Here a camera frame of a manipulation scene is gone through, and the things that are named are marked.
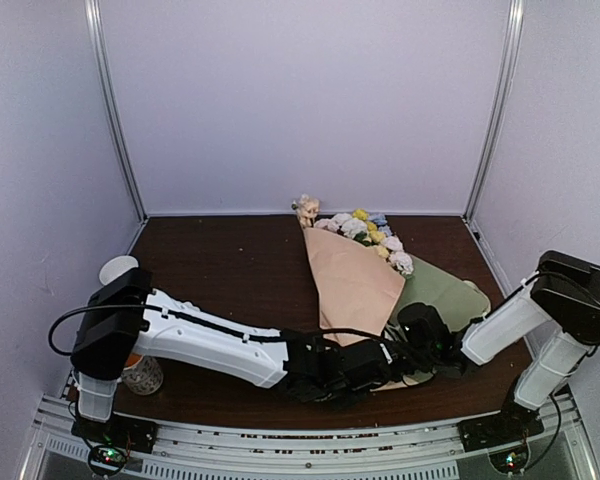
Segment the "dark wooden table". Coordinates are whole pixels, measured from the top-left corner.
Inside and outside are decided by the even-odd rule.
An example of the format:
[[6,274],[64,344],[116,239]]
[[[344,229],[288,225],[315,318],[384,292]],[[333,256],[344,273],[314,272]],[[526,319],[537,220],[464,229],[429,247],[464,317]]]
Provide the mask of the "dark wooden table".
[[[392,217],[389,224],[408,252],[472,280],[494,305],[501,301],[459,218]],[[154,218],[133,254],[153,271],[155,287],[204,311],[263,327],[317,327],[318,296],[293,216]],[[143,398],[121,386],[115,407],[163,420],[245,428],[410,424],[499,409],[512,380],[529,361],[526,346],[519,342],[468,378],[438,377],[334,411],[325,404],[295,403],[228,375],[161,360],[162,389]]]

